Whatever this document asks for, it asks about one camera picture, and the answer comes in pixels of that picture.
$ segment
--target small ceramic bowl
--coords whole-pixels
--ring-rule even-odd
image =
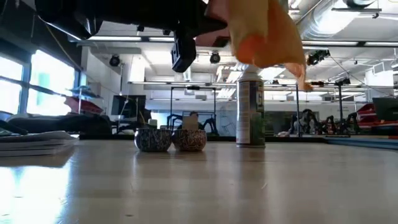
[[[166,152],[172,144],[172,133],[166,129],[137,129],[134,142],[142,152]]]
[[[179,129],[174,132],[172,141],[176,150],[182,152],[200,152],[206,146],[206,131]]]

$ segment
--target camera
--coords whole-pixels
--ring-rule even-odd
[[[218,54],[218,52],[213,52],[213,53],[211,53],[211,56],[210,56],[210,63],[218,63],[218,62],[220,62],[220,60],[221,60],[221,58],[220,58],[220,55]]]
[[[120,58],[118,55],[112,55],[111,60],[109,60],[109,64],[112,67],[117,67],[120,64]]]

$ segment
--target table surface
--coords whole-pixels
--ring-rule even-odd
[[[0,223],[398,223],[398,154],[327,144],[203,153],[80,141],[0,158]]]

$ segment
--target orange cloth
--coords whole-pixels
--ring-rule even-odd
[[[305,83],[300,34],[278,0],[210,0],[208,14],[228,22],[232,51],[240,62],[259,68],[284,64],[301,90],[312,89]]]

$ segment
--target spray can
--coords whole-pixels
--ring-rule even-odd
[[[238,80],[236,145],[265,148],[264,82],[256,73],[244,73]]]

